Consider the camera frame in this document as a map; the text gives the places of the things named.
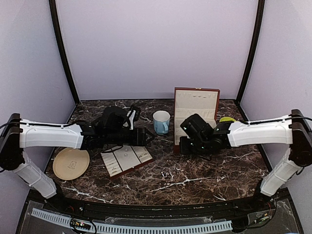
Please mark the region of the green bowl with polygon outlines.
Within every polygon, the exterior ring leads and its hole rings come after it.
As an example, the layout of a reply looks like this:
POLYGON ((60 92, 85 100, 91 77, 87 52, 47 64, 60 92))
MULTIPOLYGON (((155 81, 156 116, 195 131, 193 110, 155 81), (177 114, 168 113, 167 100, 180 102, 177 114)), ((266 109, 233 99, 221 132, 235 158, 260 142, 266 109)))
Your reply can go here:
POLYGON ((226 121, 232 121, 232 122, 236 122, 236 120, 232 117, 222 117, 219 122, 226 122, 226 121))

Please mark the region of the brown open jewelry box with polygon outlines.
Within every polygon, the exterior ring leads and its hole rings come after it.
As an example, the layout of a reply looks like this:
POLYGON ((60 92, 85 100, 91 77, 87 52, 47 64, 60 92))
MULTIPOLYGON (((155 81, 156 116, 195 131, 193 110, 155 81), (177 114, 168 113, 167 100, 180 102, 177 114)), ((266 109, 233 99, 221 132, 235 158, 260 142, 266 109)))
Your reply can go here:
POLYGON ((175 88, 173 148, 175 154, 180 153, 180 137, 186 136, 180 127, 186 118, 199 114, 213 128, 216 126, 219 96, 220 90, 218 89, 175 88))

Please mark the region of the light blue mug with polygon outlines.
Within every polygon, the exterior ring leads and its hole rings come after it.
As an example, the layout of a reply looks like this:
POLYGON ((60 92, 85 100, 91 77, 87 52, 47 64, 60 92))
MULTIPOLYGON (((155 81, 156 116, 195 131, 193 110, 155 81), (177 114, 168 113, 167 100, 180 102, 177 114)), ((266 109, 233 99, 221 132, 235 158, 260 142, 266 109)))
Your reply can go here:
POLYGON ((170 114, 166 111, 156 111, 153 114, 154 130, 157 135, 167 134, 169 131, 170 114))

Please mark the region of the black front table rail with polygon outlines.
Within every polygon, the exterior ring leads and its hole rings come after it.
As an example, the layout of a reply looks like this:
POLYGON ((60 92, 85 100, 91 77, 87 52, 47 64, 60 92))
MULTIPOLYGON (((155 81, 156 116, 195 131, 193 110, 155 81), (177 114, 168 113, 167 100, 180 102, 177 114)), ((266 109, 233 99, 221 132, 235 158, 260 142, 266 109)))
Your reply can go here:
POLYGON ((76 216, 83 216, 100 220, 107 217, 169 219, 212 216, 215 219, 238 218, 241 216, 246 216, 252 212, 243 206, 253 202, 252 197, 247 197, 230 201, 193 205, 135 206, 105 204, 99 202, 82 201, 72 198, 66 198, 65 200, 74 207, 76 216))

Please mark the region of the black right corner post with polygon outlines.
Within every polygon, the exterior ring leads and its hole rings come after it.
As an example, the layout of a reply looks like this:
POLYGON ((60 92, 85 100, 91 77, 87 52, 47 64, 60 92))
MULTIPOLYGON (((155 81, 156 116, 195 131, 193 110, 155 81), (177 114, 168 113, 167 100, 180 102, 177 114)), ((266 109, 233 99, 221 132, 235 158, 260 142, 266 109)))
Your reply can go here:
POLYGON ((259 36, 260 36, 260 30, 261 30, 263 15, 264 15, 264 8, 265 8, 265 0, 259 0, 258 4, 257 4, 257 11, 256 11, 256 16, 255 16, 251 45, 249 48, 249 53, 248 53, 244 73, 242 76, 242 80, 240 83, 240 87, 238 89, 238 93, 237 93, 237 96, 235 99, 237 105, 241 104, 244 93, 245 93, 246 88, 247 88, 247 84, 248 84, 249 76, 250 76, 250 73, 252 70, 254 57, 256 54, 256 49, 257 49, 258 40, 259 40, 259 36))

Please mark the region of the beige round plate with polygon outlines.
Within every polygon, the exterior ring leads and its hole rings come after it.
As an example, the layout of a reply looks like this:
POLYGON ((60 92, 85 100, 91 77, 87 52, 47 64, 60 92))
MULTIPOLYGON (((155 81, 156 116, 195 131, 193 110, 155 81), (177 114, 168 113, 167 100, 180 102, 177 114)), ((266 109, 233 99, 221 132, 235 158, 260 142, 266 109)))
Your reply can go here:
POLYGON ((54 174, 62 180, 73 180, 85 173, 90 163, 86 150, 65 148, 55 157, 53 162, 54 174))

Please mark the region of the black corner post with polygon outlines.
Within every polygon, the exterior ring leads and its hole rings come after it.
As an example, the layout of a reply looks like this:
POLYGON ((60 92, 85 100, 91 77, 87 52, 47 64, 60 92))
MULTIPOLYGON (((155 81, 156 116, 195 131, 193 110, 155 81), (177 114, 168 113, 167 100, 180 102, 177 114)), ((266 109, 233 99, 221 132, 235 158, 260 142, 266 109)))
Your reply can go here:
POLYGON ((247 88, 247 84, 248 84, 249 76, 250 76, 250 73, 252 70, 254 57, 256 54, 256 49, 257 49, 258 40, 259 40, 259 36, 260 36, 260 30, 261 30, 263 15, 264 15, 264 8, 265 8, 265 0, 259 0, 258 4, 257 4, 257 11, 256 11, 256 16, 255 16, 251 45, 249 48, 249 53, 248 53, 244 73, 242 76, 242 80, 240 83, 240 87, 238 89, 238 93, 237 93, 237 96, 235 99, 237 105, 241 104, 244 93, 245 93, 246 88, 247 88))
POLYGON ((66 51, 65 51, 65 46, 64 46, 64 42, 62 38, 62 32, 60 28, 58 10, 57 10, 57 2, 55 0, 49 0, 49 8, 50 8, 50 15, 52 19, 53 29, 54 29, 54 33, 56 37, 56 42, 58 46, 58 52, 59 52, 62 66, 63 66, 64 73, 65 73, 65 77, 67 80, 67 84, 69 86, 75 105, 78 105, 80 103, 80 100, 79 100, 78 92, 74 84, 74 79, 70 70, 69 62, 68 62, 66 51))

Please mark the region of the black left corner post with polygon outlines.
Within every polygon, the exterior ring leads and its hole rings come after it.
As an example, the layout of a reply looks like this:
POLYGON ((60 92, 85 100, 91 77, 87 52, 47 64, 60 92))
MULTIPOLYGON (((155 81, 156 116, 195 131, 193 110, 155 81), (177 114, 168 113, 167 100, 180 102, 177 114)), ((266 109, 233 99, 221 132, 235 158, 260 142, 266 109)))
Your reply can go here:
POLYGON ((54 33, 56 37, 56 42, 58 46, 58 52, 59 52, 62 66, 63 66, 64 73, 65 73, 65 77, 67 80, 67 84, 69 86, 75 105, 78 105, 80 103, 80 100, 79 100, 78 92, 74 84, 74 79, 70 70, 69 62, 68 62, 66 51, 65 51, 65 46, 64 46, 64 42, 62 38, 62 32, 60 28, 58 10, 57 10, 57 2, 55 0, 49 0, 49 8, 50 8, 50 15, 52 19, 53 29, 54 29, 54 33))

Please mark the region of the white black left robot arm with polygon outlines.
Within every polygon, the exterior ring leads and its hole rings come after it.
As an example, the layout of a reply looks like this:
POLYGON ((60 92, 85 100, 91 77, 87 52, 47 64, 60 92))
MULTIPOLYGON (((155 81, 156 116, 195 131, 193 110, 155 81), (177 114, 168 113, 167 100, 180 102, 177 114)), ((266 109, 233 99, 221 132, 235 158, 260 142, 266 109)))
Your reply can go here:
POLYGON ((105 145, 146 146, 155 136, 145 127, 136 127, 141 110, 131 106, 128 111, 110 106, 91 122, 54 124, 22 119, 18 113, 10 116, 0 128, 0 167, 16 173, 50 205, 63 213, 69 208, 61 196, 61 188, 34 164, 24 152, 30 147, 67 147, 78 150, 103 149, 105 145))

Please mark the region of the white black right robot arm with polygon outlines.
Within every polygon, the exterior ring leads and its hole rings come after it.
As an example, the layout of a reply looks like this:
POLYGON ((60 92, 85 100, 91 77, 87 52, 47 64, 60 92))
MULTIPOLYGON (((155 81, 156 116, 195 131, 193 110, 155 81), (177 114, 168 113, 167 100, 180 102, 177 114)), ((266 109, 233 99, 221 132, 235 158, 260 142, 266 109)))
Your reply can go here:
POLYGON ((180 137, 180 152, 198 156, 211 156, 222 149, 255 144, 288 144, 282 159, 262 179, 260 193, 249 200, 249 208, 260 211, 268 203, 268 196, 312 163, 312 129, 309 118, 298 109, 291 114, 260 121, 220 121, 215 127, 200 115, 193 114, 180 127, 185 136, 180 137))

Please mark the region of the brown jewelry tray insert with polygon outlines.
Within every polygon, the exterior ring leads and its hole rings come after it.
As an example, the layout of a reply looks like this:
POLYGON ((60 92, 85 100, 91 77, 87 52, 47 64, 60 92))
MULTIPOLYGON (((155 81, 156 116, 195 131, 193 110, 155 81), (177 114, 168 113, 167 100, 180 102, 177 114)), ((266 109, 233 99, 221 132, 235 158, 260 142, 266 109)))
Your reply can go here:
POLYGON ((154 160, 147 149, 141 146, 114 147, 113 152, 100 154, 110 179, 116 179, 154 160))

